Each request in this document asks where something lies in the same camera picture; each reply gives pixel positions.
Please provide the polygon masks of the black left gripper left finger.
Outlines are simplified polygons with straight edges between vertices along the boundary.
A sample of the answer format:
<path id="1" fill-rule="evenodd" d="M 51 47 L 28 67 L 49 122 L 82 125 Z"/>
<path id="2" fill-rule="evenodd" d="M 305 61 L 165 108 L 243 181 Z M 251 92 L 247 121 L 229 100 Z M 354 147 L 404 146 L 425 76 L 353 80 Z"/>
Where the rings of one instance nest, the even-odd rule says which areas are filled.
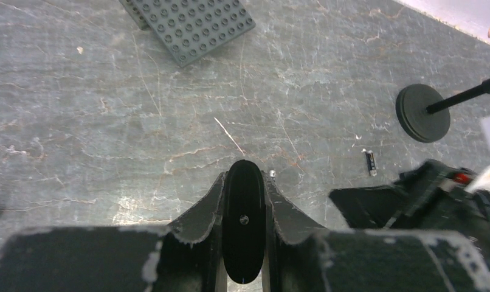
<path id="1" fill-rule="evenodd" d="M 210 235 L 215 223 L 221 220 L 226 176 L 227 172 L 220 173 L 205 196 L 168 224 L 176 240 L 194 245 Z"/>

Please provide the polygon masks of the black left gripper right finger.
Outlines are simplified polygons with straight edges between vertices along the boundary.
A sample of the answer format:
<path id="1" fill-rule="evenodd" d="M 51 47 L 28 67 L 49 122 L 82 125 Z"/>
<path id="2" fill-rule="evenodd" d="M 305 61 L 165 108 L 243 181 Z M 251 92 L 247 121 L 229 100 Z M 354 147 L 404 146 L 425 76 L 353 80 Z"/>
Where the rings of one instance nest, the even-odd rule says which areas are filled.
<path id="1" fill-rule="evenodd" d="M 297 245 L 311 234 L 326 229 L 283 196 L 273 177 L 263 172 L 263 178 L 265 203 L 272 209 L 274 230 L 283 243 Z"/>

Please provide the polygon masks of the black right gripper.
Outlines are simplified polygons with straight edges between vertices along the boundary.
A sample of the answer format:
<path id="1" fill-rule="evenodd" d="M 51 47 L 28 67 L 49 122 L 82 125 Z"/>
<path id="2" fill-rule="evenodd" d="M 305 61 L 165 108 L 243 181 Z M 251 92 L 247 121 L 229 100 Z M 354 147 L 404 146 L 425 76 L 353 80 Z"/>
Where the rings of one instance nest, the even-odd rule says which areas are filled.
<path id="1" fill-rule="evenodd" d="M 383 228 L 398 211 L 398 228 L 458 231 L 490 258 L 490 191 L 467 192 L 477 178 L 428 160 L 399 174 L 398 190 L 384 185 L 334 189 L 329 198 L 353 229 Z"/>

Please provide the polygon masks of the black remote with buttons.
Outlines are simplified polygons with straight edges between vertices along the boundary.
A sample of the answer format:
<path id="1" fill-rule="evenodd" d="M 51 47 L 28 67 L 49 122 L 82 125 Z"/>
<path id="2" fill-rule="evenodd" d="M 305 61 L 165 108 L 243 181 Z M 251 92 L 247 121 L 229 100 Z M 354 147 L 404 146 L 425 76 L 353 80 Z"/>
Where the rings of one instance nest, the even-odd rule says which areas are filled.
<path id="1" fill-rule="evenodd" d="M 236 283 L 255 280 L 261 270 L 266 242 L 263 174 L 248 160 L 235 162 L 224 180 L 223 260 Z"/>

